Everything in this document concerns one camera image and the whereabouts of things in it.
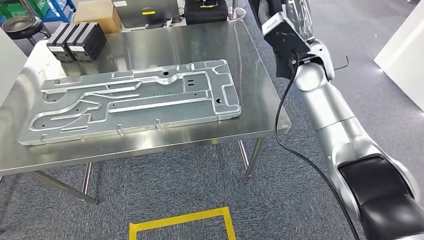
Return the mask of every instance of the cardboard box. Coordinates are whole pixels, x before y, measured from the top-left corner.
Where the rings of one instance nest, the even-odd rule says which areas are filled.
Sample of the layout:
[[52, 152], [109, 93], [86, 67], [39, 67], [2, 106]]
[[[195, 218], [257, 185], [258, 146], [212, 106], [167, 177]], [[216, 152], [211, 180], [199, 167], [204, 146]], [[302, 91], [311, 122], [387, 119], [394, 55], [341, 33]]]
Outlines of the cardboard box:
[[74, 23], [98, 23], [104, 34], [121, 32], [121, 19], [110, 0], [80, 1]]

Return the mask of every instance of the black arm cover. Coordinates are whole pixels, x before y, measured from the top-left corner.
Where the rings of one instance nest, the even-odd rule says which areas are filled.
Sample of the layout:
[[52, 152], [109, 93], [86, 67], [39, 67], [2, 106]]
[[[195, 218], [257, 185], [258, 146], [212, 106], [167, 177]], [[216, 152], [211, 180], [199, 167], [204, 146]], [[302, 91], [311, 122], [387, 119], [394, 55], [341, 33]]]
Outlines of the black arm cover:
[[399, 171], [376, 156], [339, 167], [361, 213], [368, 240], [393, 240], [424, 233], [424, 211]]

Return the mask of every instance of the black case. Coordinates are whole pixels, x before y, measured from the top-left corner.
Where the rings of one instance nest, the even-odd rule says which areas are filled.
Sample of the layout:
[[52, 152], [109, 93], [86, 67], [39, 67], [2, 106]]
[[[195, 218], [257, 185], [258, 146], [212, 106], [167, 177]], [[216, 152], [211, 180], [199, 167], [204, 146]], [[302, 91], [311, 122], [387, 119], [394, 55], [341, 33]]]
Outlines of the black case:
[[60, 36], [59, 40], [57, 40], [56, 46], [63, 48], [63, 51], [56, 52], [55, 56], [56, 56], [57, 60], [62, 61], [62, 62], [73, 62], [73, 61], [75, 61], [75, 58], [72, 55], [72, 53], [69, 50], [66, 43], [67, 43], [68, 39], [71, 37], [71, 35], [78, 28], [79, 25], [80, 25], [79, 23], [70, 23], [69, 26], [66, 28], [66, 30], [63, 32], [62, 36]]
[[106, 44], [106, 36], [98, 23], [80, 23], [67, 41], [67, 46], [78, 61], [94, 61]]
[[[205, 4], [212, 5], [214, 3], [214, 0], [208, 0]], [[184, 15], [187, 25], [227, 21], [227, 3], [224, 0], [217, 0], [216, 4], [217, 6], [214, 7], [202, 7], [203, 1], [186, 0]]]
[[61, 55], [65, 50], [61, 45], [57, 45], [57, 42], [59, 38], [62, 37], [63, 33], [68, 28], [68, 23], [61, 23], [59, 27], [56, 29], [56, 31], [51, 35], [51, 37], [48, 39], [47, 47], [50, 50], [50, 52], [57, 58], [58, 55]]

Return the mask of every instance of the stainless steel table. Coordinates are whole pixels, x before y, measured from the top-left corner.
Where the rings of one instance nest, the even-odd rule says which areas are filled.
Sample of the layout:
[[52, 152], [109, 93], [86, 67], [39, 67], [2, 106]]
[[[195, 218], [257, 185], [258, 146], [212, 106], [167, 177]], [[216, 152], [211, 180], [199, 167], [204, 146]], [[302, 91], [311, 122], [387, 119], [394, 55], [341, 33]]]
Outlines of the stainless steel table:
[[[228, 61], [240, 99], [242, 112], [237, 118], [39, 146], [23, 146], [17, 142], [18, 133], [45, 80], [219, 59]], [[248, 180], [260, 154], [263, 137], [273, 134], [279, 101], [243, 21], [111, 34], [94, 62], [61, 63], [43, 40], [35, 46], [0, 108], [0, 176], [27, 173], [94, 204], [96, 200], [87, 195], [92, 162], [238, 141]], [[285, 132], [290, 125], [282, 110], [278, 129]], [[253, 138], [257, 140], [248, 159], [242, 140]], [[40, 171], [77, 164], [87, 164], [82, 192]]]

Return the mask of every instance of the white wall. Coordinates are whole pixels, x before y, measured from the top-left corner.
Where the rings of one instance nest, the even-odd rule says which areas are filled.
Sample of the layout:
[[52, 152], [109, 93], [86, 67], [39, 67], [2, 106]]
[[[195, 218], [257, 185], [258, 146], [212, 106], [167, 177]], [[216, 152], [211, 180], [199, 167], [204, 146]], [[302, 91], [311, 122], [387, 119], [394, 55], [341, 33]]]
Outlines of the white wall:
[[27, 56], [0, 28], [0, 107], [26, 61]]
[[374, 61], [424, 111], [424, 1], [418, 3]]

